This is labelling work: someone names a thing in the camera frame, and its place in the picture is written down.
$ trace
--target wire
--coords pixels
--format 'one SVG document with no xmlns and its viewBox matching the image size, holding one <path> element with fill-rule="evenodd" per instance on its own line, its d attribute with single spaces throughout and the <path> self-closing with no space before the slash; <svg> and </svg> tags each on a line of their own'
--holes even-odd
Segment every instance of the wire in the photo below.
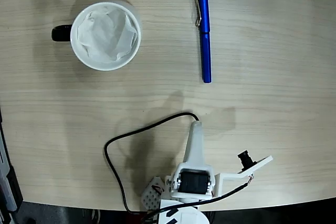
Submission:
<svg viewBox="0 0 336 224">
<path fill-rule="evenodd" d="M 152 185 L 152 188 L 153 188 L 153 190 L 156 191 L 157 194 L 159 194 L 159 195 L 161 195 L 161 194 L 164 192 L 164 190 L 163 190 L 160 186 Z"/>
<path fill-rule="evenodd" d="M 213 198 L 213 199 L 208 199 L 208 200 L 202 200 L 199 202 L 191 202 L 191 203 L 184 203 L 184 204 L 179 204 L 179 205 L 172 205 L 172 206 L 168 206 L 168 207 L 164 207 L 161 209 L 157 209 L 154 210 L 152 212 L 150 212 L 149 214 L 145 215 L 142 219 L 141 219 L 141 223 L 147 223 L 146 221 L 148 221 L 149 219 L 153 218 L 155 215 L 158 215 L 162 212 L 167 212 L 170 211 L 172 209 L 179 209 L 179 208 L 184 208 L 184 207 L 194 207 L 194 206 L 200 206 L 200 205 L 205 205 L 205 204 L 209 204 L 209 203 L 214 203 L 217 201 L 220 201 L 222 199 L 225 199 L 241 190 L 243 190 L 245 187 L 247 187 L 249 185 L 249 183 L 251 182 L 251 178 L 249 179 L 248 182 L 246 182 L 245 184 L 242 184 L 241 186 L 238 186 L 236 189 L 233 189 L 232 191 L 217 197 L 217 198 Z"/>
<path fill-rule="evenodd" d="M 111 159 L 109 157 L 109 153 L 108 153 L 108 147 L 111 143 L 113 143 L 114 141 L 118 140 L 118 139 L 121 139 L 121 138 L 124 138 L 124 137 L 128 137 L 128 136 L 131 136 L 131 135 L 135 135 L 135 134 L 138 134 L 138 133 L 141 133 L 141 132 L 144 132 L 144 131 L 147 131 L 147 130 L 150 130 L 156 126 L 159 126 L 165 122 L 168 122 L 170 120 L 173 120 L 175 118 L 179 118 L 180 116 L 192 116 L 196 121 L 199 121 L 198 117 L 194 114 L 194 113 L 191 113 L 191 112 L 182 112 L 182 113 L 178 113 L 178 114 L 175 114 L 175 115 L 171 115 L 169 117 L 167 117 L 166 119 L 162 119 L 156 123 L 153 123 L 151 125 L 148 125 L 146 127 L 143 127 L 143 128 L 140 128 L 138 130 L 135 130 L 135 131 L 132 131 L 132 132 L 129 132 L 129 133 L 126 133 L 126 134 L 122 134 L 120 136 L 116 136 L 114 138 L 112 138 L 111 140 L 107 141 L 104 145 L 104 154 L 105 154 L 105 158 L 111 168 L 111 170 L 113 171 L 113 174 L 114 176 L 116 177 L 117 179 L 117 182 L 119 184 L 119 187 L 120 187 L 120 191 L 121 191 L 121 195 L 122 195 L 122 201 L 124 203 L 124 206 L 125 206 L 125 209 L 128 213 L 130 214 L 133 214 L 133 215 L 138 215 L 139 213 L 138 212 L 134 212 L 134 211 L 131 211 L 128 206 L 127 206 L 127 201 L 126 201 L 126 195 L 125 195 L 125 190 L 124 190 L 124 187 L 122 185 L 122 182 L 120 180 L 120 177 L 115 169 L 115 167 L 112 165 L 112 162 L 111 162 Z"/>
</svg>

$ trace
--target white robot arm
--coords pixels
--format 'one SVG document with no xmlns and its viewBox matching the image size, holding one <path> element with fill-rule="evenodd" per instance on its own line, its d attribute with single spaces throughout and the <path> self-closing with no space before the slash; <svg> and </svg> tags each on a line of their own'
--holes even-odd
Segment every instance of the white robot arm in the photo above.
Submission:
<svg viewBox="0 0 336 224">
<path fill-rule="evenodd" d="M 253 162 L 247 151 L 238 155 L 243 164 L 243 169 L 237 174 L 219 173 L 214 175 L 213 168 L 205 164 L 203 153 L 203 129 L 200 121 L 192 123 L 183 162 L 177 166 L 172 176 L 165 177 L 165 183 L 156 177 L 152 180 L 142 195 L 142 202 L 150 209 L 151 204 L 146 202 L 148 195 L 154 197 L 157 190 L 153 190 L 153 185 L 162 188 L 161 195 L 156 195 L 160 204 L 157 208 L 164 208 L 184 203 L 199 202 L 200 200 L 210 200 L 222 195 L 223 182 L 225 180 L 241 179 L 252 176 L 253 173 L 272 161 L 272 156 L 268 156 L 258 162 Z M 158 224 L 209 224 L 206 216 L 195 207 L 172 208 L 170 211 L 162 212 L 157 219 Z"/>
</svg>

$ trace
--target white tissue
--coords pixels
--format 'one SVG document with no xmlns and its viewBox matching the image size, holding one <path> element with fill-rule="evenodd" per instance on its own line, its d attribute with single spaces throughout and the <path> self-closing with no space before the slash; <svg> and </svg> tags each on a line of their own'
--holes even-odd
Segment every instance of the white tissue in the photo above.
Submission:
<svg viewBox="0 0 336 224">
<path fill-rule="evenodd" d="M 138 33 L 123 10 L 106 6 L 85 17 L 77 36 L 91 59 L 110 63 L 130 53 Z"/>
</svg>

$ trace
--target silver pen clip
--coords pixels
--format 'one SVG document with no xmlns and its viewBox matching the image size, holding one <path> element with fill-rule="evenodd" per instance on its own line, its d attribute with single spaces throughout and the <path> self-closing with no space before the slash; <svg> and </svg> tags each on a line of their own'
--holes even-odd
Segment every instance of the silver pen clip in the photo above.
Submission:
<svg viewBox="0 0 336 224">
<path fill-rule="evenodd" d="M 202 20 L 202 17 L 201 17 L 201 8 L 200 8 L 200 3 L 198 2 L 198 0 L 195 0 L 195 4 L 196 4 L 196 7 L 197 7 L 197 20 L 196 20 L 196 26 L 199 27 L 200 26 L 200 23 L 201 23 L 201 20 Z"/>
</svg>

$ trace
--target mug rim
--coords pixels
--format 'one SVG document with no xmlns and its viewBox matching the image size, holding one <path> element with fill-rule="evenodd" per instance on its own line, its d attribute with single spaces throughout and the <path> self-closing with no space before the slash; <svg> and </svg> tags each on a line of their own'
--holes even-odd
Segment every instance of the mug rim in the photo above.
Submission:
<svg viewBox="0 0 336 224">
<path fill-rule="evenodd" d="M 107 65 L 107 67 L 105 68 L 100 68 L 100 67 L 95 67 L 93 65 L 91 65 L 90 63 L 86 62 L 85 59 L 83 59 L 81 56 L 79 56 L 79 52 L 77 50 L 77 48 L 74 46 L 74 40 L 75 40 L 75 36 L 76 36 L 76 31 L 75 29 L 78 28 L 78 26 L 80 24 L 76 24 L 79 22 L 79 19 L 82 17 L 83 13 L 85 13 L 87 11 L 88 8 L 93 8 L 95 6 L 101 6 L 101 5 L 112 5 L 112 6 L 116 6 L 117 8 L 123 10 L 124 12 L 127 13 L 127 15 L 129 15 L 129 17 L 131 18 L 131 20 L 133 21 L 133 24 L 135 25 L 135 28 L 138 32 L 138 37 L 136 38 L 136 45 L 133 45 L 135 46 L 134 50 L 133 50 L 133 53 L 130 55 L 130 56 L 124 56 L 124 57 L 127 57 L 126 60 L 122 61 L 121 63 L 119 64 L 116 64 L 117 61 L 114 61 L 112 62 L 113 65 L 109 66 L 110 63 L 103 63 L 105 65 Z M 124 5 L 126 6 L 130 6 L 130 7 L 133 7 L 131 6 L 129 3 L 127 2 L 124 2 L 124 1 L 111 1 L 111 2 L 97 2 L 97 3 L 94 3 L 92 5 L 89 5 L 87 7 L 85 7 L 78 15 L 77 17 L 75 18 L 75 20 L 73 21 L 72 23 L 72 27 L 71 27 L 71 31 L 70 31 L 70 44 L 71 44 L 71 47 L 72 47 L 72 50 L 74 51 L 76 57 L 86 66 L 92 68 L 92 69 L 96 69 L 96 70 L 100 70 L 100 71 L 111 71 L 111 70 L 116 70 L 116 69 L 119 69 L 119 68 L 122 68 L 123 66 L 125 66 L 126 64 L 128 64 L 133 58 L 134 56 L 137 54 L 138 50 L 139 50 L 139 47 L 140 47 L 140 42 L 141 42 L 141 27 L 140 27 L 140 24 L 139 24 L 139 20 L 137 20 L 137 18 L 135 17 L 135 15 L 128 9 L 126 8 Z"/>
</svg>

